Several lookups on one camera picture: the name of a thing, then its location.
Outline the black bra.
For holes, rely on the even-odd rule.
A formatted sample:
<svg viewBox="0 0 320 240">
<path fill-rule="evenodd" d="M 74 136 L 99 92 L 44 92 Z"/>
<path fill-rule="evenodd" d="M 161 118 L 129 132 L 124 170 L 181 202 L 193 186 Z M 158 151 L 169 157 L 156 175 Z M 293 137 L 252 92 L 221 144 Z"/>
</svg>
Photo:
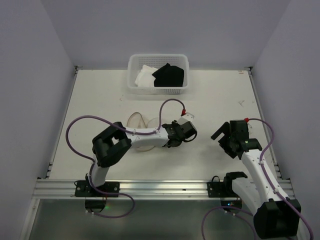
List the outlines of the black bra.
<svg viewBox="0 0 320 240">
<path fill-rule="evenodd" d="M 154 87 L 182 87 L 185 71 L 167 63 L 152 75 L 155 77 Z"/>
</svg>

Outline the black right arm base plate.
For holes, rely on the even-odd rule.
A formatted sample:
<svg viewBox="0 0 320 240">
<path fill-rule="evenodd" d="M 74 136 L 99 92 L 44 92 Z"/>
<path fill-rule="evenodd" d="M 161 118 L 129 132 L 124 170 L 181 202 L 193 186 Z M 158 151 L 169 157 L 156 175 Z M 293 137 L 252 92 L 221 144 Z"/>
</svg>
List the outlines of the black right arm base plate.
<svg viewBox="0 0 320 240">
<path fill-rule="evenodd" d="M 232 190 L 233 176 L 226 174 L 223 181 L 208 181 L 207 194 L 209 198 L 237 198 L 238 195 Z"/>
</svg>

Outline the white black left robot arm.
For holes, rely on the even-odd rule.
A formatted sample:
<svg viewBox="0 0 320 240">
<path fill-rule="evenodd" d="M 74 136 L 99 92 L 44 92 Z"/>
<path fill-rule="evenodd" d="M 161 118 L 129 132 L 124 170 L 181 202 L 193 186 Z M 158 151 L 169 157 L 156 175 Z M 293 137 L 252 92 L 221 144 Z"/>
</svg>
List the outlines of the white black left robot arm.
<svg viewBox="0 0 320 240">
<path fill-rule="evenodd" d="M 176 148 L 182 143 L 193 141 L 198 131 L 191 121 L 181 124 L 173 121 L 160 128 L 124 128 L 121 122 L 115 122 L 92 140 L 94 163 L 87 174 L 90 187 L 100 189 L 106 181 L 109 168 L 117 164 L 131 148 L 155 146 Z"/>
</svg>

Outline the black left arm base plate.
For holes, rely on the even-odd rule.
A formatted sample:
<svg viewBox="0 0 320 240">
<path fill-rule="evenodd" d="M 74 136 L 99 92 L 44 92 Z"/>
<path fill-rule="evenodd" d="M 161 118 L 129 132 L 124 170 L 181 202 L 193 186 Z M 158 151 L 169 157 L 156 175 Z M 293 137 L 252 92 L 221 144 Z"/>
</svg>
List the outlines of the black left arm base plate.
<svg viewBox="0 0 320 240">
<path fill-rule="evenodd" d="M 87 180 L 77 180 L 74 182 L 76 197 L 83 198 L 99 198 L 99 197 L 115 197 L 119 196 L 120 183 L 117 181 L 106 181 L 104 185 L 98 186 L 95 190 L 90 186 Z"/>
</svg>

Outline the white mesh laundry bag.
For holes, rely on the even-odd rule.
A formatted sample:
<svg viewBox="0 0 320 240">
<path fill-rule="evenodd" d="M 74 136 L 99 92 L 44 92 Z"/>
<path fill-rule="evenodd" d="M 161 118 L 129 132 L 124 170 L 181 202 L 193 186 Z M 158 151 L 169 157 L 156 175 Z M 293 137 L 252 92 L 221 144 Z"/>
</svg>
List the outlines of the white mesh laundry bag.
<svg viewBox="0 0 320 240">
<path fill-rule="evenodd" d="M 126 122 L 128 128 L 148 129 L 156 128 L 159 125 L 159 118 L 148 119 L 146 116 L 136 111 L 130 115 Z"/>
</svg>

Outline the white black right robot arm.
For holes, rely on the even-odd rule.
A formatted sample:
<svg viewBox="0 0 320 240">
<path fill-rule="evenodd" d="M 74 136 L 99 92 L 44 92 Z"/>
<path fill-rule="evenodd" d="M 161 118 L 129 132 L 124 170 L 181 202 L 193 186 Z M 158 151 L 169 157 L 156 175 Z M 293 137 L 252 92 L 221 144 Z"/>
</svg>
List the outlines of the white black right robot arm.
<svg viewBox="0 0 320 240">
<path fill-rule="evenodd" d="M 261 239 L 289 238 L 298 233 L 301 205 L 290 199 L 270 170 L 263 149 L 251 138 L 247 120 L 225 122 L 212 136 L 231 158 L 239 158 L 252 180 L 243 172 L 229 172 L 223 184 L 227 193 L 239 196 L 253 215 Z"/>
</svg>

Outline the white bra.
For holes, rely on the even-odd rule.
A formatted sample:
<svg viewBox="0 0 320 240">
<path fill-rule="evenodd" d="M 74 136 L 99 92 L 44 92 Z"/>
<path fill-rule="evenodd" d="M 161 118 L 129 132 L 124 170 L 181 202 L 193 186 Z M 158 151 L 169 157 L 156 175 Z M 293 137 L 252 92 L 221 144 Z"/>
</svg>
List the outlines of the white bra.
<svg viewBox="0 0 320 240">
<path fill-rule="evenodd" d="M 155 77 L 153 76 L 153 73 L 155 73 L 158 69 L 155 67 L 151 67 L 148 65 L 143 65 L 142 69 L 138 73 L 134 84 L 139 88 L 153 88 Z"/>
</svg>

